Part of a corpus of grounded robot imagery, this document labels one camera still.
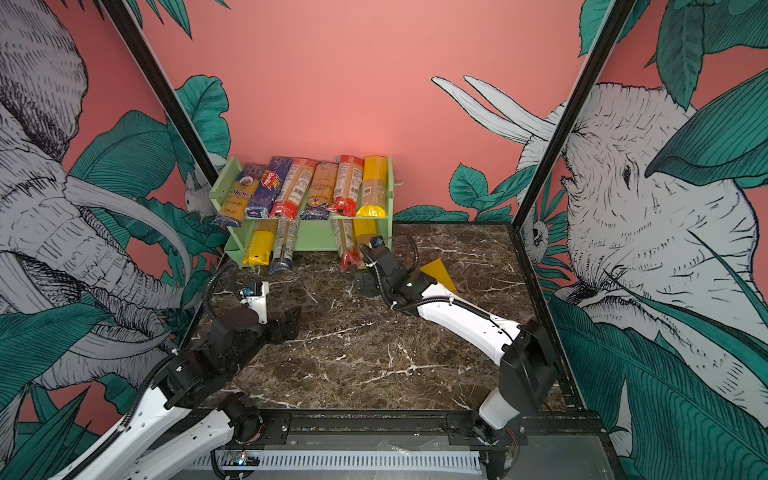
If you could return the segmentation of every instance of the spaghetti package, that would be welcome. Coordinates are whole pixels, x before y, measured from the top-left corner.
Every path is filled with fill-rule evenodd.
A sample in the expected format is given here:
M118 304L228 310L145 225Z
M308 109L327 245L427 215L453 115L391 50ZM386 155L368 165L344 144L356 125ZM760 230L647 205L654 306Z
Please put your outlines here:
M308 158L293 159L290 170L288 170L285 185L283 185L280 195L275 200L271 217L296 219L296 212L299 210L299 205L304 198L306 189L310 186L312 175L315 173L315 167L317 167L317 162L314 160Z
M243 171L235 180L230 194L221 205L219 214L214 218L215 225L240 227L243 224L245 209L256 191L259 179L264 173L264 165L244 164Z
M357 248L359 249L360 245L370 246L371 239L379 234L379 231L376 229L376 220L372 218L356 218L352 220L352 223L355 227L355 245ZM365 268L366 265L361 261L358 267Z
M362 169L362 199L360 217L386 217L386 181L389 176L389 159L372 155L365 158Z
M339 165L319 162L312 179L310 195L306 199L301 220L328 220L328 207L333 203L333 188Z
M341 257L341 271L345 271L352 265L359 265L360 255L355 245L355 229L352 221L340 218L331 220L331 227L333 237L336 239L336 251Z
M333 190L333 205L328 210L344 217L354 217L357 211L357 196L362 182L362 159L342 155L336 174L336 188Z
M248 206L245 207L245 214L248 217L270 217L275 199L280 195L283 181L292 163L293 159L291 157L272 157L270 164L266 166L266 170L261 176L261 181L257 185L256 191L250 198Z
M278 220L258 220L248 242L243 265L269 265L272 245L275 243Z
M288 220L283 217L277 224L275 244L272 248L270 275L283 270L292 270L293 245L296 243L296 232L299 230L298 220Z

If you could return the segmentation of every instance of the barilla logo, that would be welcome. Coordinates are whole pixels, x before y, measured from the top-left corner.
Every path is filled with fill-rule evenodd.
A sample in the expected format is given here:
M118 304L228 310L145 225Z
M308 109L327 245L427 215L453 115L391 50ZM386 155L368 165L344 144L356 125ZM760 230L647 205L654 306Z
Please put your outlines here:
M261 184L270 190L273 188L278 188L280 186L280 176L271 170L267 170L264 172L264 176L261 177Z

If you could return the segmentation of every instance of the pasta package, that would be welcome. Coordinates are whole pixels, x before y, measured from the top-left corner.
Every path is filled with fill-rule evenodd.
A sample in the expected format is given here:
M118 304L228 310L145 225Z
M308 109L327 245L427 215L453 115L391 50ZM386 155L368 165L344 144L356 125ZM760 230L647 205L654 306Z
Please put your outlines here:
M312 179L310 195L306 199L301 220L328 220L328 207L333 203L333 188L339 165L319 162Z
M361 158L342 155L336 174L336 188L333 190L333 205L328 210L344 217L354 217L357 211L357 196L362 182Z
M269 265L272 245L275 243L278 220L258 220L248 242L243 265Z
M296 244L296 232L298 230L298 220L288 220L285 217L280 219L277 224L277 233L275 233L275 244L272 248L270 275L293 269L293 246Z
M243 165L243 171L240 172L234 185L232 185L227 199L221 205L219 214L214 218L213 224L224 227L240 227L243 225L246 206L256 191L264 168L264 165Z
M386 181L389 177L389 159L372 155L366 157L362 169L362 199L360 217L386 217Z
M361 262L355 245L355 228L352 220L337 218L331 220L331 227L336 240L336 251L341 257L341 271L345 271L352 265L359 265Z
M250 198L248 206L245 207L245 214L248 217L270 217L272 207L277 196L280 195L283 181L292 163L293 159L291 157L272 157L272 160L266 166L266 170L261 176L256 191Z
M271 217L288 217L296 219L296 212L310 186L312 175L315 173L317 162L308 158L294 158L288 170L285 185L275 200Z
M360 245L370 246L371 239L379 234L376 228L376 220L372 218L355 218L352 220L352 223L355 227L355 245L357 245L357 249L360 248ZM362 261L358 265L358 268L361 269L365 267L366 265Z

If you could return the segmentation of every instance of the marble tabletop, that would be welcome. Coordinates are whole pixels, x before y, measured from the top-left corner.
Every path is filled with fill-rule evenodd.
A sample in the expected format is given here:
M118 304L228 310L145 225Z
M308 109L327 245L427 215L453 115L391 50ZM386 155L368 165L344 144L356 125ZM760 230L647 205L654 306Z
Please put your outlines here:
M533 320L534 309L503 225L396 224L411 235L419 265L441 258L458 294L501 317ZM393 239L405 265L407 239ZM266 275L242 269L237 281L268 280L270 316L301 305L299 337L265 347L227 388L242 391L264 408L291 409L476 409L498 385L498 367L453 332L423 319L395 313L380 297L356 295L353 275L339 271L336 252L297 252L293 272ZM223 290L215 311L237 306ZM193 338L205 337L202 319ZM565 409L557 385L545 409Z

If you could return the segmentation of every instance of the blue pasta package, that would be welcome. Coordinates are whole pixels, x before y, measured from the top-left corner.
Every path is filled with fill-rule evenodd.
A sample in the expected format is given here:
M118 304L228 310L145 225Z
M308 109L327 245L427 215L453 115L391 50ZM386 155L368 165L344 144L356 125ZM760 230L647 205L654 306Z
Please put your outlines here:
M245 214L251 218L269 218L277 196L283 189L286 175L293 163L292 157L272 157L261 176L256 192L250 198Z

